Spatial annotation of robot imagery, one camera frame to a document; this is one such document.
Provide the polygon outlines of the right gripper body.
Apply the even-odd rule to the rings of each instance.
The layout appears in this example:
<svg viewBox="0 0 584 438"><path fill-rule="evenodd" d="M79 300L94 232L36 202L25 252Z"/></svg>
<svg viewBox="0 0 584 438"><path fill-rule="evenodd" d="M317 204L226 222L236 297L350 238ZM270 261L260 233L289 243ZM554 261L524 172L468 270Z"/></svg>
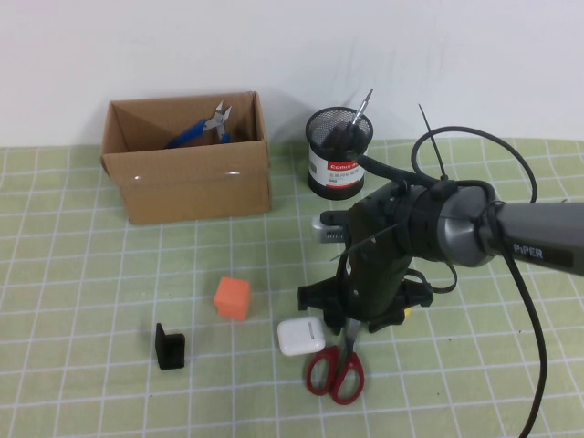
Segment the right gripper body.
<svg viewBox="0 0 584 438"><path fill-rule="evenodd" d="M405 320L405 310L428 307L433 292L424 283L407 280L412 255L399 241L405 227L394 219L404 196L385 185L348 210L326 211L319 217L326 227L342 233L345 251L335 276L297 290L297 307L336 311L342 327L349 318L365 323L386 316Z"/></svg>

